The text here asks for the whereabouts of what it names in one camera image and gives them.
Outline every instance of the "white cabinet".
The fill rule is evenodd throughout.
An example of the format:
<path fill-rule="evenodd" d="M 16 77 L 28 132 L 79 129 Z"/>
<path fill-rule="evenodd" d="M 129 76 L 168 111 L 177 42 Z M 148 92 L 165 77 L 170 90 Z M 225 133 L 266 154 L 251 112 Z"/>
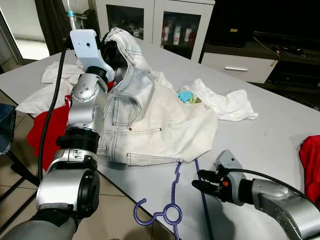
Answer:
<path fill-rule="evenodd" d="M 95 0 L 101 37 L 119 27 L 198 62 L 214 0 Z"/>
<path fill-rule="evenodd" d="M 205 52 L 201 64 L 245 82 L 264 83 L 277 62 L 273 59 Z"/>
<path fill-rule="evenodd" d="M 113 27 L 152 43 L 154 0 L 95 0 L 101 38 Z"/>

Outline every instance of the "chair leg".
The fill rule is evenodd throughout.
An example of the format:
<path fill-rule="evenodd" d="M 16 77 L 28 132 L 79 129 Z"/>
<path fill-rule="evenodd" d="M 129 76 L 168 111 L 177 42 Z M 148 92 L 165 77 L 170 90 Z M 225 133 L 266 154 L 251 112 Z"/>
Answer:
<path fill-rule="evenodd" d="M 31 197 L 0 227 L 0 235 L 6 228 L 22 213 L 22 211 L 35 199 L 37 192 L 32 194 Z"/>
<path fill-rule="evenodd" d="M 33 175 L 25 165 L 14 155 L 10 150 L 6 153 L 6 155 L 14 162 L 14 170 L 17 174 L 21 175 L 21 177 L 28 180 L 30 183 L 34 184 L 35 186 L 39 186 L 39 179 L 35 175 Z"/>
<path fill-rule="evenodd" d="M 0 203 L 5 200 L 20 184 L 24 182 L 24 178 L 20 178 L 12 187 L 10 187 L 3 195 L 0 196 Z"/>

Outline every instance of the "black television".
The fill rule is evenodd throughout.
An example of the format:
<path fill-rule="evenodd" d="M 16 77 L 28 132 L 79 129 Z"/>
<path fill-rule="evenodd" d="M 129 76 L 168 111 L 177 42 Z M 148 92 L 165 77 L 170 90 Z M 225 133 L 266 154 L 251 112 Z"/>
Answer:
<path fill-rule="evenodd" d="M 268 43 L 320 50 L 320 3 L 318 0 L 262 0 L 259 2 L 253 36 Z"/>

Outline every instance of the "curtain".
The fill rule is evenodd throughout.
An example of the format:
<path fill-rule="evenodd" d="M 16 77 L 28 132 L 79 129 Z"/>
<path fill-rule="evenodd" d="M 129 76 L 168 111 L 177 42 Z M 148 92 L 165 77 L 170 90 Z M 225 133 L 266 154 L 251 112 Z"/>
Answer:
<path fill-rule="evenodd" d="M 40 26 L 49 54 L 64 49 L 64 38 L 69 36 L 71 27 L 62 0 L 34 0 Z"/>

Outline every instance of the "chair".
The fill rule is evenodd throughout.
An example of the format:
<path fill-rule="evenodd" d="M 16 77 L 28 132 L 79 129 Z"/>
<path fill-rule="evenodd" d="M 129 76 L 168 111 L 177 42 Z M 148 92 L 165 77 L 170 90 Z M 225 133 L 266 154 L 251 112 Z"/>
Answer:
<path fill-rule="evenodd" d="M 13 162 L 11 169 L 19 174 L 21 178 L 0 196 L 0 203 L 6 199 L 24 180 L 29 181 L 35 186 L 39 186 L 39 179 L 33 175 L 26 166 L 10 151 L 14 140 L 16 126 L 15 107 L 8 104 L 0 103 L 0 155 L 7 155 Z M 32 202 L 36 197 L 35 192 L 1 227 L 0 234 L 19 216 L 19 214 Z"/>

